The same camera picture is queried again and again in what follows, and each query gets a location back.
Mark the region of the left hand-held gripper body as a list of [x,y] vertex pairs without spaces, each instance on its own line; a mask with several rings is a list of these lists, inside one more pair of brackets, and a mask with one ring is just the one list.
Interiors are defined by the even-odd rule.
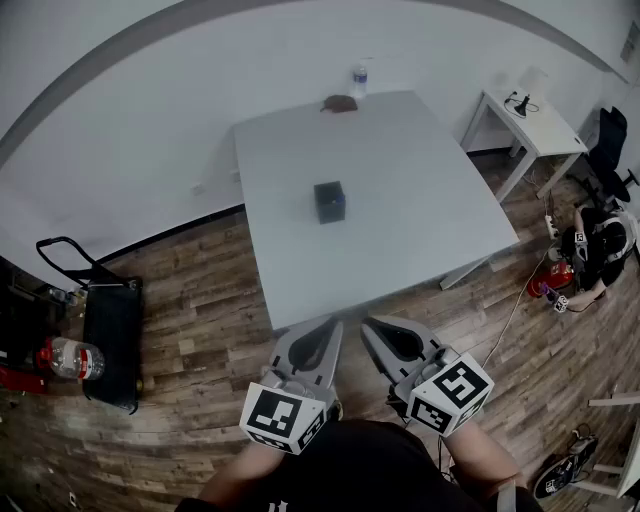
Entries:
[[239,427],[255,443],[299,455],[336,410],[333,387],[289,379],[270,368],[249,385]]

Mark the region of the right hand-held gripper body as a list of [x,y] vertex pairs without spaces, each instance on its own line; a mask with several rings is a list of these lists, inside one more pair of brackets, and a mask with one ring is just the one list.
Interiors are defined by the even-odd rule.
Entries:
[[470,354],[444,345],[391,387],[391,403],[402,419],[447,437],[482,408],[493,387]]

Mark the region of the dark blue cube box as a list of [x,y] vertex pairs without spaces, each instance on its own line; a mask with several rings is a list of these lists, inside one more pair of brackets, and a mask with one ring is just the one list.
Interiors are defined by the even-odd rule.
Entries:
[[346,196],[339,181],[314,186],[316,213],[320,224],[343,221],[346,215]]

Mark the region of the person's right forearm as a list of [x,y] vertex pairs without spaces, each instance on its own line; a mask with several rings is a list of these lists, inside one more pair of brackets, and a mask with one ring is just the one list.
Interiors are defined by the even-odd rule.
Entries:
[[513,456],[473,420],[445,437],[444,444],[462,477],[462,486],[483,499],[495,495],[504,484],[526,486]]

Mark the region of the person's left forearm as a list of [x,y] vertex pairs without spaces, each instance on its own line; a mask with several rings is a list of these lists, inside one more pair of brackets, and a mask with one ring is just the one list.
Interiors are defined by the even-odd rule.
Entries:
[[222,510],[232,510],[259,481],[278,468],[286,455],[286,452],[251,442],[216,471],[198,498]]

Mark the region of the person's black shirt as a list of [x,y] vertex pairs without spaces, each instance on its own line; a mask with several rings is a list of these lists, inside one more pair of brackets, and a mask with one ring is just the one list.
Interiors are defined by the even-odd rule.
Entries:
[[332,421],[236,508],[197,496],[182,499],[175,512],[544,512],[526,486],[504,484],[483,499],[453,470],[455,479],[446,480],[423,442],[396,424]]

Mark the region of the black platform hand cart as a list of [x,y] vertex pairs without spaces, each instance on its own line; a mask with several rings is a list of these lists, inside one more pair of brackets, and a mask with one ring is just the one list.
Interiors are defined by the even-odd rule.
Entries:
[[[43,249],[58,243],[73,247],[89,267],[65,270],[55,264]],[[74,281],[86,293],[82,339],[79,342],[92,344],[100,349],[105,358],[105,371],[98,380],[79,380],[82,382],[84,396],[122,409],[130,415],[134,414],[138,410],[139,395],[143,387],[140,375],[142,279],[115,274],[91,258],[69,237],[40,240],[36,243],[36,250],[49,266]],[[36,353],[36,362],[51,370],[47,361],[40,357],[46,341],[44,347]]]

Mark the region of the large clear water jug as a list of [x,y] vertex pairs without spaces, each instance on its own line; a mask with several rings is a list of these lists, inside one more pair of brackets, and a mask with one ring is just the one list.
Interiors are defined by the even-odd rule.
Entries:
[[59,377],[78,380],[98,380],[105,371],[105,358],[92,344],[64,337],[49,338],[40,357]]

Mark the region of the small white side table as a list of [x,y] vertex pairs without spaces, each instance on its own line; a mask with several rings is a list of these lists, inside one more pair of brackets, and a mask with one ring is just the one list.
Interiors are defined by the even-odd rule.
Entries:
[[511,132],[516,143],[515,151],[520,147],[525,150],[519,164],[495,193],[499,202],[509,195],[538,159],[563,157],[564,161],[536,193],[536,197],[542,199],[566,175],[578,158],[587,152],[587,147],[578,134],[549,103],[532,110],[527,107],[524,114],[517,113],[515,108],[523,103],[525,97],[526,93],[522,89],[513,89],[511,93],[505,90],[484,89],[479,105],[460,142],[461,148],[468,152],[481,120],[491,111]]

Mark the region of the brown cap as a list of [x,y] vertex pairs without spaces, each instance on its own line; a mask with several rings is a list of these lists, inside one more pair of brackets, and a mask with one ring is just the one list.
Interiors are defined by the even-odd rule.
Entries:
[[358,110],[356,100],[349,95],[330,95],[323,101],[321,111],[329,111],[331,113],[346,113]]

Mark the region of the black desk lamp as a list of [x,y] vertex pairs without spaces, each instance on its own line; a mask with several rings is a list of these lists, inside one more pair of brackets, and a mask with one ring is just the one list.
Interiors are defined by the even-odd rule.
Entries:
[[529,94],[519,98],[517,92],[511,93],[503,102],[504,108],[519,119],[525,119],[529,113],[538,113],[540,107],[531,102]]

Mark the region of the black office chair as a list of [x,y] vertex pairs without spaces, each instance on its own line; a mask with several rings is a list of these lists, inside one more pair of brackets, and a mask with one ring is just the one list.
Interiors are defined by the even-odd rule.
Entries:
[[632,184],[640,187],[640,180],[631,170],[628,170],[629,176],[625,179],[617,172],[627,131],[627,119],[619,109],[614,106],[609,110],[600,109],[598,141],[586,154],[585,160],[601,187],[594,188],[588,178],[579,180],[578,184],[587,192],[587,196],[575,203],[575,207],[584,206],[588,201],[596,208],[603,208],[614,200],[622,203],[631,201],[629,187]]

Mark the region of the red tool box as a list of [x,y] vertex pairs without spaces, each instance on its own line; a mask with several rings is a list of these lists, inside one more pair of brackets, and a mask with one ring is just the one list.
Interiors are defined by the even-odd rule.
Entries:
[[14,367],[10,363],[9,353],[0,350],[0,386],[10,391],[32,394],[46,394],[46,378],[33,370]]

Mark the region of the white furniture frame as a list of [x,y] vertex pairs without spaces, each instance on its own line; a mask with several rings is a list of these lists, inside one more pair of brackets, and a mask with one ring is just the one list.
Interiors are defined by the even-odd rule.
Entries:
[[[640,390],[613,394],[610,398],[591,399],[589,407],[615,407],[640,405]],[[577,489],[598,493],[605,496],[622,498],[640,480],[640,417],[637,419],[628,453],[622,466],[596,464],[595,472],[613,474],[618,477],[614,486],[582,480],[571,483]]]

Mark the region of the wall notice sheet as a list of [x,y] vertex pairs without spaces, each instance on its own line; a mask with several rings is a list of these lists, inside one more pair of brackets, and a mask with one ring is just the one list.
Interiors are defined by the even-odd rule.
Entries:
[[634,52],[639,44],[640,26],[635,20],[633,20],[631,22],[622,50],[620,52],[620,58],[624,63],[629,64],[631,62]]

